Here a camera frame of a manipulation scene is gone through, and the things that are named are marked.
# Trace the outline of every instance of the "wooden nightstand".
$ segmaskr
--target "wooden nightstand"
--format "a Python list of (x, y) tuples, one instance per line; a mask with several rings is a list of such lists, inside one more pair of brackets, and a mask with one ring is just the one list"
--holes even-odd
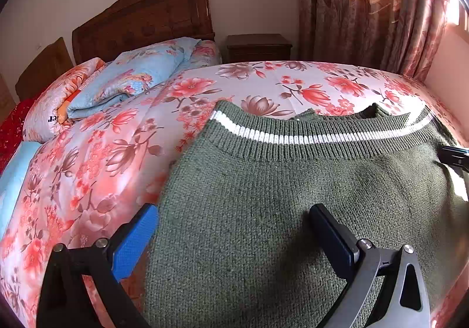
[(237, 34), (227, 37), (228, 62), (289, 60), (289, 43), (280, 34)]

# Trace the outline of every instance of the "screw head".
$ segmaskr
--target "screw head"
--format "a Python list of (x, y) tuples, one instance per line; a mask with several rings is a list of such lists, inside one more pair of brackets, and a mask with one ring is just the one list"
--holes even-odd
[(100, 249), (103, 247), (106, 247), (107, 244), (109, 243), (107, 238), (100, 238), (95, 242), (96, 247), (99, 247)]
[(405, 252), (408, 252), (409, 254), (412, 254), (414, 252), (414, 248), (409, 244), (404, 245), (404, 250)]
[(371, 243), (371, 241), (370, 241), (369, 239), (366, 239), (366, 238), (360, 239), (360, 245), (361, 245), (364, 249), (371, 249), (371, 247), (373, 246), (373, 244)]
[(55, 252), (61, 252), (63, 250), (63, 244), (55, 244), (53, 249)]

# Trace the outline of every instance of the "pink floral bedspread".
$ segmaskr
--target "pink floral bedspread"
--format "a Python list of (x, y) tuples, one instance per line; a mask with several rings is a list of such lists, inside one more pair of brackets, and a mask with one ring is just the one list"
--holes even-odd
[[(26, 327), (35, 326), (52, 247), (58, 242), (69, 248), (89, 246), (110, 237), (145, 202), (157, 203), (171, 165), (219, 99), (281, 119), (308, 108), (347, 115), (374, 102), (400, 114), (425, 101), (460, 143), (467, 144), (459, 123), (438, 99), (423, 85), (396, 74), (297, 61), (237, 63), (175, 74), (74, 124), (45, 143), (31, 161), (0, 241), (0, 290)], [(123, 284), (137, 306), (144, 267), (140, 264)], [(467, 287), (464, 276), (460, 279), (459, 290)], [(112, 326), (92, 281), (86, 278), (85, 283), (102, 324)], [(433, 312), (434, 327), (443, 326), (458, 301), (457, 296), (442, 301)]]

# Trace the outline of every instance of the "bed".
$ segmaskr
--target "bed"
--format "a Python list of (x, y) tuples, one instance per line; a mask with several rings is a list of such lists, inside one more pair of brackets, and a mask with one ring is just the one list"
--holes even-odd
[[(119, 0), (73, 33), (77, 63), (113, 60), (120, 52), (182, 36), (213, 39), (208, 0)], [(168, 80), (71, 125), (32, 157), (0, 241), (0, 290), (26, 327), (34, 327), (52, 247), (91, 245), (110, 237), (147, 202), (158, 203), (172, 164), (225, 99), (246, 112), (289, 119), (313, 108), (349, 115), (378, 103), (395, 115), (424, 103), (461, 145), (468, 142), (446, 107), (420, 83), (380, 70), (323, 62), (215, 65), (213, 43)], [(443, 327), (467, 288), (468, 249), (455, 255), (454, 282), (431, 295), (434, 327)], [(141, 309), (143, 255), (123, 288)], [(112, 327), (90, 278), (85, 284), (105, 327)]]
[(18, 78), (15, 89), (20, 101), (35, 97), (72, 67), (65, 41), (60, 37), (46, 46)]

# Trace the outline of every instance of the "wooden headboard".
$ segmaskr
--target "wooden headboard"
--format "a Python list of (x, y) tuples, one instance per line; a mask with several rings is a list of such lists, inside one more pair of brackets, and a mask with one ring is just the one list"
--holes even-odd
[(18, 78), (15, 88), (20, 101), (32, 98), (73, 67), (63, 37), (46, 46)]
[(118, 0), (72, 34), (77, 64), (178, 37), (212, 39), (208, 0)]

